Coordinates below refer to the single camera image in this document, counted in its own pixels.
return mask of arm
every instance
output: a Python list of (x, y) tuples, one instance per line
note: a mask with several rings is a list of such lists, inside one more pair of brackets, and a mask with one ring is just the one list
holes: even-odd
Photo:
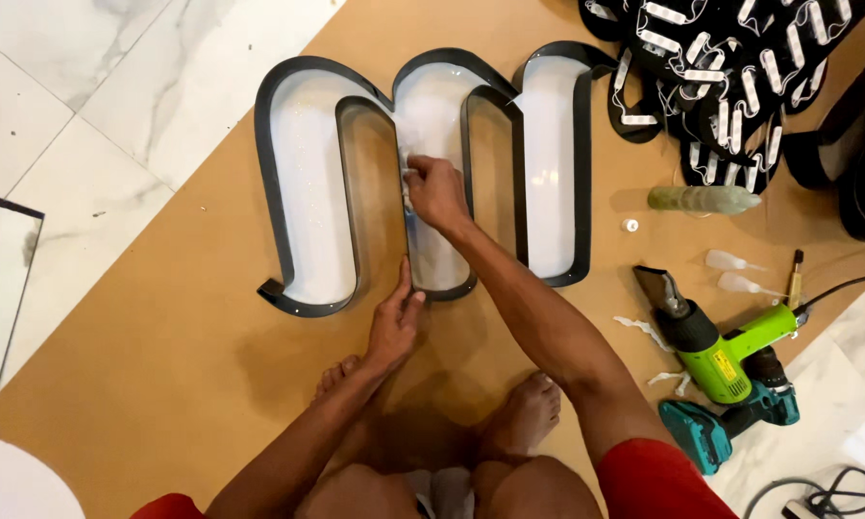
[(211, 519), (291, 517), (379, 386), (409, 356), (425, 294), (410, 295), (410, 265), (375, 309), (369, 348), (355, 372), (321, 395), (243, 467), (208, 507)]
[(600, 331), (474, 224), (461, 173), (425, 156), (408, 166), (417, 170), (406, 178), (417, 214), (465, 258), (519, 347), (567, 394), (593, 463), (632, 438), (675, 445)]

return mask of power cord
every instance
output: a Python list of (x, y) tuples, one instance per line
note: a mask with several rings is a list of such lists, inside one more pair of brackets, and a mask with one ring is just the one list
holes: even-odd
[[(817, 301), (823, 299), (836, 292), (837, 290), (843, 289), (847, 286), (852, 286), (854, 284), (859, 284), (865, 282), (865, 276), (857, 279), (853, 279), (850, 281), (846, 281), (845, 283), (838, 284), (833, 288), (823, 292), (819, 296), (811, 299), (807, 303), (801, 305), (794, 309), (794, 314), (796, 316), (805, 313), (808, 309)], [(771, 490), (777, 489), (778, 487), (784, 487), (786, 485), (808, 485), (817, 489), (817, 492), (814, 492), (807, 496), (805, 502), (807, 503), (807, 508), (816, 515), (817, 517), (827, 517), (828, 515), (835, 515), (837, 517), (843, 517), (845, 515), (855, 515), (857, 513), (865, 512), (865, 506), (853, 510), (841, 511), (835, 504), (833, 504), (834, 496), (849, 496), (849, 497), (859, 497), (865, 498), (864, 492), (850, 492), (847, 490), (839, 490), (840, 483), (842, 479), (851, 472), (857, 472), (865, 475), (865, 470), (859, 468), (857, 466), (846, 466), (842, 469), (840, 474), (834, 479), (833, 485), (830, 486), (829, 490), (825, 490), (823, 487), (818, 485), (816, 482), (811, 481), (810, 479), (805, 478), (783, 478), (773, 481), (756, 492), (756, 495), (750, 500), (750, 504), (746, 506), (746, 511), (743, 514), (743, 519), (749, 519), (753, 514), (753, 508), (755, 508), (756, 504), (763, 499), (763, 497), (770, 492)]]

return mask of person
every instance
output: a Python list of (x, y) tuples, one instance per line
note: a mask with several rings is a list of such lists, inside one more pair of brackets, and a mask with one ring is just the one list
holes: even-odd
[[(405, 181), (417, 215), (477, 273), (519, 347), (539, 368), (509, 393), (483, 429), (475, 466), (464, 477), (473, 491), (455, 498), (444, 490), (447, 483), (462, 481), (455, 471), (444, 483), (439, 474), (431, 475), (430, 498), (405, 475), (382, 475), (357, 464), (327, 467), (372, 395), (413, 350), (425, 294), (411, 292), (403, 258), (399, 284), (374, 313), (365, 355), (346, 357), (324, 372), (311, 406), (231, 479), (204, 516), (602, 517), (575, 472), (552, 457), (534, 455), (558, 424), (563, 391), (577, 413), (611, 519), (735, 518), (678, 449), (599, 330), (475, 225), (461, 172), (427, 156), (411, 156), (408, 167), (413, 171)], [(163, 517), (203, 514), (188, 497), (171, 494), (134, 515)]]

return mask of forearm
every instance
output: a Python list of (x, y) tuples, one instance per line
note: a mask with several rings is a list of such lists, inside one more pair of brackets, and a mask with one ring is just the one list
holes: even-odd
[(206, 515), (291, 517), (388, 372), (366, 361), (334, 386), (231, 479)]
[(565, 390), (623, 378), (634, 385), (599, 330), (471, 220), (444, 235), (487, 287), (519, 347)]

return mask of red shorts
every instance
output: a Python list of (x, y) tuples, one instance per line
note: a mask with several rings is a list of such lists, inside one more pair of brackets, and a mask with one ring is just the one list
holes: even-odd
[[(737, 519), (685, 454), (656, 440), (629, 440), (602, 458), (596, 474), (610, 519)], [(193, 500), (168, 494), (132, 519), (205, 519)]]

